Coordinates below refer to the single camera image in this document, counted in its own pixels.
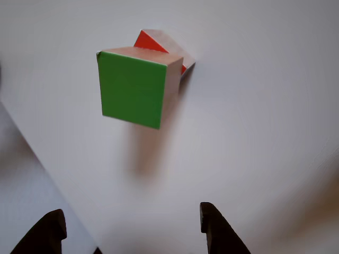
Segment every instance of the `paper box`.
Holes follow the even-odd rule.
[[[102,114],[159,129],[175,104],[183,58],[136,47],[97,54]]]

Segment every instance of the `cardboard cube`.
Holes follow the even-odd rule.
[[[102,114],[160,129],[175,104],[183,58],[136,47],[97,53]]]
[[[184,76],[188,69],[190,69],[195,60],[183,50],[169,35],[162,30],[143,29],[134,44],[134,47],[153,49],[166,53],[174,53],[184,57],[181,74]]]

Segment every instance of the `gray floor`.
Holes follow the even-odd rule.
[[[0,103],[0,253],[10,253],[46,213],[62,209],[63,253],[93,253],[96,244]]]

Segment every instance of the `white table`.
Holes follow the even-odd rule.
[[[336,1],[6,2],[1,101],[104,253],[207,253],[204,201],[263,253],[335,155]],[[96,51],[142,28],[197,59],[161,132],[101,114]]]

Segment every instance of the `green cube face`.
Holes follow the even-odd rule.
[[[159,129],[167,66],[106,51],[97,63],[102,114]]]

